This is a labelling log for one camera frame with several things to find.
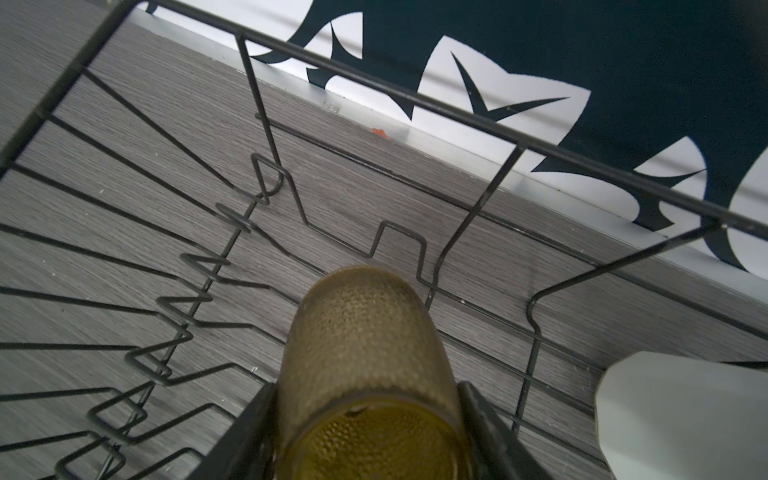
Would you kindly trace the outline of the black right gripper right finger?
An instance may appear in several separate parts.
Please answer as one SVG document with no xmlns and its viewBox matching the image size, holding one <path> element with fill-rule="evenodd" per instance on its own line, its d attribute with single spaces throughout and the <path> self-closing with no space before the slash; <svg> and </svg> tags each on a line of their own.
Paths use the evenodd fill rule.
<svg viewBox="0 0 768 480">
<path fill-rule="evenodd" d="M 461 381 L 457 388 L 476 479 L 553 479 L 474 385 Z"/>
</svg>

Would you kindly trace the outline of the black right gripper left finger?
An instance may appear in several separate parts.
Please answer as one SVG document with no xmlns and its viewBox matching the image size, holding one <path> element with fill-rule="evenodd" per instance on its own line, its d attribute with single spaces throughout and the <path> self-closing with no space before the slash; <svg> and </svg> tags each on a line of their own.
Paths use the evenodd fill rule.
<svg viewBox="0 0 768 480">
<path fill-rule="evenodd" d="M 264 385 L 188 479 L 272 479 L 276 391 Z"/>
</svg>

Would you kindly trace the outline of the white faceted mug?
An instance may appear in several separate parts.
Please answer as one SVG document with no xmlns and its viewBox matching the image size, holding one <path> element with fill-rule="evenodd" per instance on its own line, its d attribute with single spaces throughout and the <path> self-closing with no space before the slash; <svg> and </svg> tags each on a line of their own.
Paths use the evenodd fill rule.
<svg viewBox="0 0 768 480">
<path fill-rule="evenodd" d="M 616 479 L 764 479 L 767 364 L 633 354 L 602 376 L 595 425 Z"/>
</svg>

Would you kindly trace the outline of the olive textured glass cup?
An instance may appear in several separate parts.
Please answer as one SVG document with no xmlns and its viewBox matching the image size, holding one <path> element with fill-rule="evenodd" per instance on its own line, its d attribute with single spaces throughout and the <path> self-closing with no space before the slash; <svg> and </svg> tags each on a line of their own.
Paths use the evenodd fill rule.
<svg viewBox="0 0 768 480">
<path fill-rule="evenodd" d="M 473 458 L 438 331 L 398 275 L 373 266 L 314 284 L 277 380 L 280 479 L 469 479 Z"/>
</svg>

